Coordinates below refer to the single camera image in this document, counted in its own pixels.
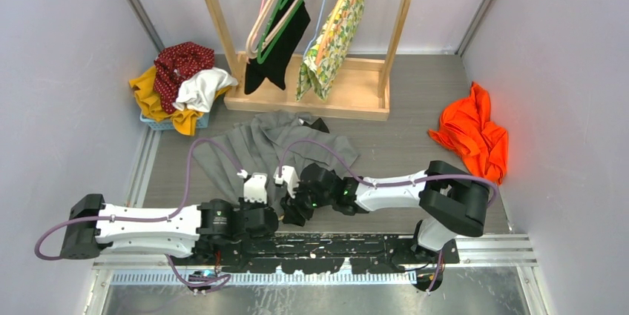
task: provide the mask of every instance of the blue basket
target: blue basket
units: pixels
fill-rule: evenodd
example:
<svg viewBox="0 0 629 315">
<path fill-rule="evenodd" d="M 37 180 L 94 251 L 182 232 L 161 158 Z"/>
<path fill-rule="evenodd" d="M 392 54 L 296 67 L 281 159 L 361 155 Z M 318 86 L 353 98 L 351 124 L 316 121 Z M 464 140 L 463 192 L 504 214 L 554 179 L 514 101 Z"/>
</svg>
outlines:
<svg viewBox="0 0 629 315">
<path fill-rule="evenodd" d="M 147 124 L 150 128 L 155 131 L 163 131 L 163 130 L 174 130 L 173 122 L 170 119 L 162 120 L 161 122 L 157 122 L 153 119 L 147 119 L 140 113 L 139 120 Z M 197 119 L 197 128 L 206 128 L 208 127 L 208 122 L 210 121 L 210 114 L 204 113 L 203 116 Z"/>
</svg>

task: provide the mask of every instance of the yellow cloth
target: yellow cloth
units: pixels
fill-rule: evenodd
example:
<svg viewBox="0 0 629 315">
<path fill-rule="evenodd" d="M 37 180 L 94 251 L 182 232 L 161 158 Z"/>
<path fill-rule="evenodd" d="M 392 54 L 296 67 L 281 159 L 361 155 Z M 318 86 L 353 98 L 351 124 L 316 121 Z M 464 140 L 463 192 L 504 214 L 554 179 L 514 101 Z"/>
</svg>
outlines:
<svg viewBox="0 0 629 315">
<path fill-rule="evenodd" d="M 177 132 L 186 136 L 194 136 L 194 131 L 197 128 L 197 119 L 203 116 L 203 113 L 185 109 L 184 111 L 177 110 L 170 115 L 167 114 L 162 109 L 159 93 L 153 90 L 156 71 L 155 67 L 151 67 L 140 77 L 129 81 L 129 85 L 134 90 L 136 102 L 139 108 L 142 109 L 142 115 L 157 122 L 171 119 Z"/>
</svg>

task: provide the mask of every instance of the wooden rack base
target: wooden rack base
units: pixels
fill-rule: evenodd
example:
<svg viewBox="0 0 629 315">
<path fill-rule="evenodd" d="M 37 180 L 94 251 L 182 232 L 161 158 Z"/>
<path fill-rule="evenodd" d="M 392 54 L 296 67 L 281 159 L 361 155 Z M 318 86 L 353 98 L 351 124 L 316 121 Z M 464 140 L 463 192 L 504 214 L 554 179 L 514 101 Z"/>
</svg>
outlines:
<svg viewBox="0 0 629 315">
<path fill-rule="evenodd" d="M 225 95 L 225 105 L 229 110 L 306 111 L 316 116 L 378 121 L 385 121 L 389 117 L 388 84 L 385 94 L 378 97 L 378 81 L 384 68 L 384 60 L 345 59 L 325 102 L 312 90 L 301 101 L 295 101 L 301 55 L 293 55 L 286 68 L 286 90 L 280 90 L 265 79 L 250 95 L 245 95 L 244 92 L 246 62 L 246 55 L 239 53 L 237 73 L 234 74 L 239 85 Z"/>
</svg>

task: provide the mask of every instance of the red polka dot cloth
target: red polka dot cloth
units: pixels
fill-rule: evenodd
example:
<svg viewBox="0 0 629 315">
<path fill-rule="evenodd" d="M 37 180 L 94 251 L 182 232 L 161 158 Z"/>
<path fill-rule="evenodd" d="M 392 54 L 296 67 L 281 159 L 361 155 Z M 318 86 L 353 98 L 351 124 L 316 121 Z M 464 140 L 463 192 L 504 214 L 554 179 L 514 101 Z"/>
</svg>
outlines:
<svg viewBox="0 0 629 315">
<path fill-rule="evenodd" d="M 164 49 L 154 61 L 157 73 L 153 90 L 162 98 L 166 113 L 177 111 L 173 103 L 179 94 L 181 83 L 192 78 L 200 70 L 214 66 L 214 50 L 193 42 L 178 44 Z"/>
</svg>

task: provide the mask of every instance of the wooden clothes rack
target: wooden clothes rack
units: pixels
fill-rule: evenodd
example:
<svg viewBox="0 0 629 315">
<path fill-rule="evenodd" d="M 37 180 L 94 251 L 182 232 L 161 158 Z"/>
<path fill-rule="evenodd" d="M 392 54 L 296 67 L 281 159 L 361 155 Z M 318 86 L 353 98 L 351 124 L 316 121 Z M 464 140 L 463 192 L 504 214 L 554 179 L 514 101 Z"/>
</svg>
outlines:
<svg viewBox="0 0 629 315">
<path fill-rule="evenodd" d="M 281 90 L 265 79 L 255 92 L 245 95 L 247 55 L 234 49 L 219 0 L 205 0 L 205 4 L 218 32 L 231 74 L 238 80 L 238 86 L 230 89 L 225 95 L 225 105 L 228 109 L 307 111 L 317 116 L 380 121 L 389 118 L 389 75 L 411 0 L 400 1 L 386 58 L 384 60 L 345 58 L 329 97 L 324 102 L 311 91 L 300 102 L 295 101 L 297 77 L 302 62 L 302 55 L 297 54 L 293 55 L 286 68 L 286 90 Z"/>
</svg>

